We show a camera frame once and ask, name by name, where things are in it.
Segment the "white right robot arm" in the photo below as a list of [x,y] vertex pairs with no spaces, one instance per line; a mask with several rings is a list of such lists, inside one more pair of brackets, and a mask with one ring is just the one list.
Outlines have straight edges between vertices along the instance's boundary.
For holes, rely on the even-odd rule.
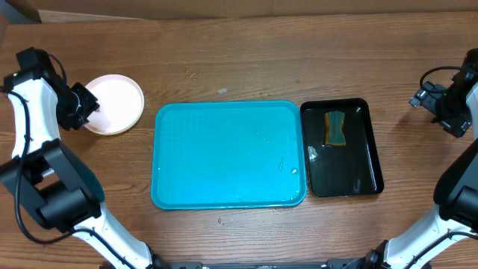
[[[452,84],[443,87],[421,78],[412,106],[425,107],[433,122],[454,137],[477,130],[477,50],[466,53],[462,65],[452,66]],[[403,234],[383,241],[347,268],[422,269],[453,244],[477,239],[477,142],[442,174],[435,186],[434,205]]]

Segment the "green yellow sponge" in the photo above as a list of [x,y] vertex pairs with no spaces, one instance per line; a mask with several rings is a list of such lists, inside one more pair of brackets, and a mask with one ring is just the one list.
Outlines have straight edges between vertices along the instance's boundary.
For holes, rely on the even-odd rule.
[[342,111],[330,111],[324,114],[326,146],[345,146],[347,144],[343,133],[345,113]]

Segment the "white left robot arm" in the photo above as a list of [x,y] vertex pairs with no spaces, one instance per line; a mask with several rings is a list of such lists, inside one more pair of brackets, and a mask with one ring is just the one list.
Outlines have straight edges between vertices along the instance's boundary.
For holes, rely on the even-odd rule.
[[79,129],[99,109],[82,84],[68,85],[57,58],[42,49],[16,55],[19,71],[4,77],[13,106],[15,146],[1,166],[1,183],[14,198],[17,225],[37,244],[74,236],[94,248],[111,268],[168,268],[109,212],[96,175],[60,139],[60,129]]

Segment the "white plate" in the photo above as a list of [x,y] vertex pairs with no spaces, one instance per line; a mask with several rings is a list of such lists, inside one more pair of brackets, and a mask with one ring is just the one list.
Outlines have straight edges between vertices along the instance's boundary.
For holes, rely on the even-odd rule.
[[86,88],[97,98],[99,108],[87,119],[85,127],[98,135],[118,135],[128,131],[140,119],[145,98],[131,78],[109,74],[93,79]]

